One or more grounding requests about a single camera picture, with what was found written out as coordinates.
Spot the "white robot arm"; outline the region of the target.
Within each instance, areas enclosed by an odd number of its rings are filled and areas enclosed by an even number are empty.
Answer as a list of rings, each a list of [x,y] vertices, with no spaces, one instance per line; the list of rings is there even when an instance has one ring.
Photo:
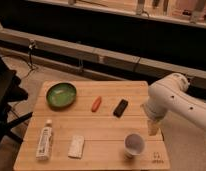
[[[186,93],[188,79],[180,73],[172,73],[148,87],[148,99],[143,109],[153,122],[162,120],[167,111],[173,111],[206,132],[206,103]]]

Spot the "translucent yellowish gripper finger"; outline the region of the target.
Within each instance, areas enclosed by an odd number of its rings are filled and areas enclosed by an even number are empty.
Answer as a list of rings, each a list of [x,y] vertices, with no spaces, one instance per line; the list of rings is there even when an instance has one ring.
[[[154,136],[159,130],[159,121],[158,120],[148,120],[148,134]]]

